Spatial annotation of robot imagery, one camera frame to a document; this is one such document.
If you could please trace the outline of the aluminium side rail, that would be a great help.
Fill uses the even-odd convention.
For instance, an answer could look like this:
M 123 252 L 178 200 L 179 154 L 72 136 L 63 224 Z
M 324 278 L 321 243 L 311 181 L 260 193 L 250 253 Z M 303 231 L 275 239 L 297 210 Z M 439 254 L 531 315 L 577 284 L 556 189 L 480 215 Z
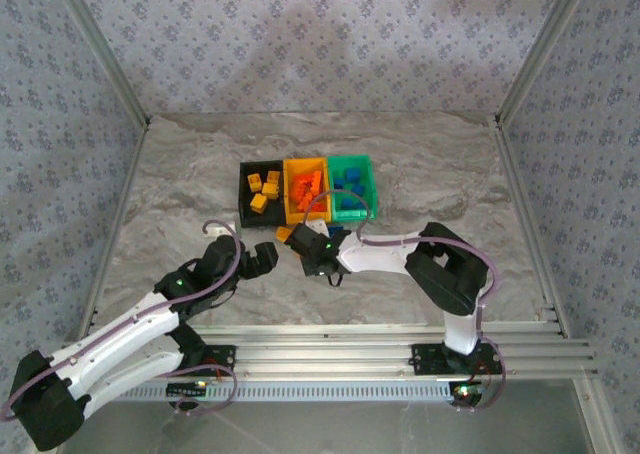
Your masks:
M 561 336 L 571 338 L 572 332 L 569 320 L 553 279 L 550 262 L 544 250 L 544 243 L 529 203 L 523 178 L 515 162 L 513 149 L 509 144 L 508 136 L 500 124 L 500 120 L 496 116 L 490 116 L 489 121 L 494 128 L 499 158 L 507 178 L 509 191 L 524 235 L 527 253 L 532 263 L 538 287 L 546 304 L 544 308 L 545 317 L 558 325 L 558 332 Z
M 107 271 L 111 264 L 111 260 L 114 255 L 114 250 L 118 241 L 118 236 L 124 222 L 125 214 L 127 212 L 127 206 L 129 202 L 131 187 L 137 171 L 141 152 L 144 146 L 144 142 L 145 142 L 145 138 L 148 133 L 148 130 L 149 130 L 149 123 L 146 123 L 143 126 L 140 136 L 135 145 L 131 163 L 127 171 L 127 176 L 125 178 L 124 185 L 119 196 L 119 202 L 113 217 L 113 222 L 111 223 L 111 227 L 106 239 L 105 249 L 98 263 L 96 275 L 94 277 L 94 281 L 92 283 L 89 296 L 84 305 L 81 322 L 76 334 L 77 339 L 83 338 L 90 330 L 91 323 L 95 315 L 97 301 L 102 295 Z

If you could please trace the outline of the aluminium frame post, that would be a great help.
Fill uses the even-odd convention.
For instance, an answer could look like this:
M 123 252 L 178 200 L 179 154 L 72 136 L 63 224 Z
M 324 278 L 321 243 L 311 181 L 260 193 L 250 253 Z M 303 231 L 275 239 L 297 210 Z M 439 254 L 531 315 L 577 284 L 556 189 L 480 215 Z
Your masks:
M 102 33 L 86 0 L 62 0 L 76 23 L 81 35 L 101 66 L 104 74 L 132 122 L 142 130 L 148 126 L 146 115 L 138 97 L 120 66 L 115 53 Z
M 509 126 L 529 93 L 581 0 L 554 0 L 524 62 L 495 113 L 501 129 Z

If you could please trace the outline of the aluminium frame leg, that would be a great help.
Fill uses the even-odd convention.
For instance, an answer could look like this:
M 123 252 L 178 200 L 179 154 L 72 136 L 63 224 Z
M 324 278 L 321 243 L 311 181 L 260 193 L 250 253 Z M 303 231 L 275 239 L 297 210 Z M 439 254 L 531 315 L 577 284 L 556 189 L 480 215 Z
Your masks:
M 594 454 L 624 454 L 601 381 L 583 377 L 573 385 Z

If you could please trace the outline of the black plastic storage bin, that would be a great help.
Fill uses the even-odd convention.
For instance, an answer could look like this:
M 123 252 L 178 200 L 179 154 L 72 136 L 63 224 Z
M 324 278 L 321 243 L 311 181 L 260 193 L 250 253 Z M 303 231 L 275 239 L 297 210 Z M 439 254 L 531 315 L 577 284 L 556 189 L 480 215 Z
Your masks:
M 270 171 L 278 172 L 279 195 L 276 200 L 269 200 L 263 213 L 257 213 L 250 207 L 255 193 L 251 191 L 248 177 L 260 176 L 265 183 Z M 238 213 L 243 228 L 277 227 L 285 224 L 284 211 L 284 175 L 282 160 L 241 162 L 239 165 Z

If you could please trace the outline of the small black circuit board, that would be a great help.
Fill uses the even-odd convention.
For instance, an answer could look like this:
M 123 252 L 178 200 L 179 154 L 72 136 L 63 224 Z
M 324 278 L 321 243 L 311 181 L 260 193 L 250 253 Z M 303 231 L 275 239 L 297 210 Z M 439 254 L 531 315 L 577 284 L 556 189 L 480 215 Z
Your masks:
M 452 382 L 449 387 L 451 405 L 457 409 L 473 411 L 482 399 L 483 387 L 479 381 Z
M 204 381 L 173 382 L 167 384 L 165 394 L 167 397 L 198 398 L 205 396 L 206 391 L 207 383 Z

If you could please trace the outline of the aluminium base rail beam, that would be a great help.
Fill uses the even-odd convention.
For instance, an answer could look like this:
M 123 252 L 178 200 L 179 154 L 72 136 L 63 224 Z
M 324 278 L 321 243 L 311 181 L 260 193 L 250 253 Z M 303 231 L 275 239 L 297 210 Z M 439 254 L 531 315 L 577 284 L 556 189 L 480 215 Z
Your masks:
M 558 325 L 492 323 L 471 374 L 416 376 L 414 344 L 440 344 L 440 327 L 420 324 L 196 326 L 208 345 L 235 345 L 236 376 L 255 381 L 497 381 L 593 377 L 590 345 L 564 338 Z

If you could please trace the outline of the green plastic storage bin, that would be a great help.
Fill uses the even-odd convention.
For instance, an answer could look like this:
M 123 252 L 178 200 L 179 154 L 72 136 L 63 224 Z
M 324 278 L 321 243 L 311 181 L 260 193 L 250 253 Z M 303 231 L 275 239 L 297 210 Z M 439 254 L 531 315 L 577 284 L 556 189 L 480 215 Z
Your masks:
M 332 200 L 332 221 L 334 223 L 359 222 L 369 216 L 370 220 L 377 217 L 378 192 L 374 178 L 374 171 L 371 159 L 367 155 L 351 155 L 351 156 L 331 156 L 327 158 L 330 189 L 339 193 L 333 194 Z M 334 189 L 333 180 L 335 178 L 343 178 L 345 180 L 344 171 L 350 167 L 360 168 L 362 177 L 359 183 L 347 183 L 347 188 Z M 354 194 L 351 189 L 354 185 L 363 185 L 366 192 L 363 196 Z M 341 201 L 345 197 L 350 197 L 353 201 L 360 198 L 366 205 L 366 210 L 341 210 Z

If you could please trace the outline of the yellow plastic storage bin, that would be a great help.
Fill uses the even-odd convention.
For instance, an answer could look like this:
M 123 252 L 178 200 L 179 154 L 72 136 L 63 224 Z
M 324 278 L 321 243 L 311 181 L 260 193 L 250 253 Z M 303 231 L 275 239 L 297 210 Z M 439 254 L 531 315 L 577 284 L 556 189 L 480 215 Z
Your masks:
M 287 225 L 294 225 L 303 220 L 306 213 L 298 213 L 296 204 L 299 202 L 290 194 L 293 178 L 297 175 L 308 174 L 313 171 L 322 172 L 322 188 L 321 194 L 329 190 L 329 174 L 328 164 L 325 158 L 301 158 L 301 159 L 285 159 L 283 161 L 284 175 L 284 211 Z M 310 206 L 308 219 L 324 219 L 331 220 L 331 197 L 329 195 L 313 199 Z

